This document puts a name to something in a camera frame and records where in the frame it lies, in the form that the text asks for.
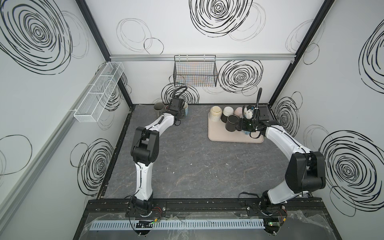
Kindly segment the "light blue mug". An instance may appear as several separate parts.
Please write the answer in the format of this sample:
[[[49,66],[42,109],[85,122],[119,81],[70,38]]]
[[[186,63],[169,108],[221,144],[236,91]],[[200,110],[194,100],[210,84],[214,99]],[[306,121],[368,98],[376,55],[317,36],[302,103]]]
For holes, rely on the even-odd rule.
[[[183,110],[182,110],[182,117],[186,118],[188,116],[189,111],[189,105],[188,103],[184,102]]]

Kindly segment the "grey mug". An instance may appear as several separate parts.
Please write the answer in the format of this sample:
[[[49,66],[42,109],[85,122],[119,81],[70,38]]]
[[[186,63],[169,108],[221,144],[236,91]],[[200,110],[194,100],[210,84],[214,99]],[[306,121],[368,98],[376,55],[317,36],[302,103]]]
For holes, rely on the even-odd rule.
[[[165,109],[165,105],[162,102],[158,102],[154,104],[154,111],[157,118],[163,113],[164,109]]]

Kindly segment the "beige plastic tray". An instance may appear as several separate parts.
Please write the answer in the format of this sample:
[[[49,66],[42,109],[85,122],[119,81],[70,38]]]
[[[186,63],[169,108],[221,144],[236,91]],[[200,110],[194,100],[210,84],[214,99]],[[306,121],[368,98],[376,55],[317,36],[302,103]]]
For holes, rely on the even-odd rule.
[[[225,124],[219,120],[214,122],[211,120],[211,115],[208,113],[208,138],[216,142],[233,142],[233,143],[253,143],[261,144],[264,137],[260,136],[257,139],[251,138],[243,132],[234,131],[229,132],[225,128]]]

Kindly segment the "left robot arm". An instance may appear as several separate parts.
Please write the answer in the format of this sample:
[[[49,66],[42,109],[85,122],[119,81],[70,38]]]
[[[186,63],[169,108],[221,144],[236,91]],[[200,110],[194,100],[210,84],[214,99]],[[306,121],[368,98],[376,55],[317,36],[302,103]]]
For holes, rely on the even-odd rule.
[[[153,209],[152,172],[160,151],[160,136],[181,119],[184,105],[182,98],[172,97],[165,111],[154,122],[135,130],[131,156],[136,167],[137,184],[132,204],[142,215],[149,215]]]

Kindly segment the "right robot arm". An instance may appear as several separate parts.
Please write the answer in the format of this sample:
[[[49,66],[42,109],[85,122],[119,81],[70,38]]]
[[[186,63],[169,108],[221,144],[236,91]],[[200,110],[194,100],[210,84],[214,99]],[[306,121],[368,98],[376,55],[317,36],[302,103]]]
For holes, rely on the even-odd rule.
[[[261,198],[264,208],[281,205],[305,192],[314,192],[326,186],[325,157],[294,139],[280,124],[262,120],[258,105],[243,106],[238,130],[257,133],[272,141],[287,157],[289,164],[282,183],[265,191]]]

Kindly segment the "pink mug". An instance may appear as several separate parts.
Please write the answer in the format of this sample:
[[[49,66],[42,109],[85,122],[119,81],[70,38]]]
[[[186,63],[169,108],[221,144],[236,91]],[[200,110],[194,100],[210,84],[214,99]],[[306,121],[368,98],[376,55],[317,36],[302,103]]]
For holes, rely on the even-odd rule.
[[[242,118],[243,117],[243,108],[242,107],[236,108],[234,111],[234,115],[236,115],[239,118]]]

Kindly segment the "white black mug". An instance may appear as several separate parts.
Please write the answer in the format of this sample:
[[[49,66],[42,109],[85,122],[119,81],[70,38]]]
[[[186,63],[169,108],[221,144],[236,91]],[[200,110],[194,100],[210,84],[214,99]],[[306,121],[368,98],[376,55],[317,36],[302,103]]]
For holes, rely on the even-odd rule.
[[[234,113],[234,109],[232,107],[224,107],[223,111],[222,111],[222,116],[221,116],[221,121],[223,123],[226,123],[227,120],[228,120],[228,117],[233,115]]]

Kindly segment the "cream speckled mug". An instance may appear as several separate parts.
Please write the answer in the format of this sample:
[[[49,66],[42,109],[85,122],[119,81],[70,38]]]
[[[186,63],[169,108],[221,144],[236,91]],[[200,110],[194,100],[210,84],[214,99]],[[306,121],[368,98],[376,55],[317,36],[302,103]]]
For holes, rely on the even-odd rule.
[[[213,106],[213,107],[211,107],[210,112],[209,112],[209,119],[212,122],[219,122],[221,120],[222,113],[223,112],[222,112],[221,107]]]

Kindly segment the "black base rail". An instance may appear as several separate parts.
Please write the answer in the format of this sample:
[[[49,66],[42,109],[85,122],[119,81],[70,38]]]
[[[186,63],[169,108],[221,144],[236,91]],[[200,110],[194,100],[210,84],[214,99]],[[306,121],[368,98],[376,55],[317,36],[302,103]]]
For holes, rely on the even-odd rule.
[[[126,213],[147,215],[170,212],[258,211],[260,207],[272,208],[260,198],[224,199],[153,199],[145,207],[129,199],[101,199],[88,201],[85,210],[91,213]]]

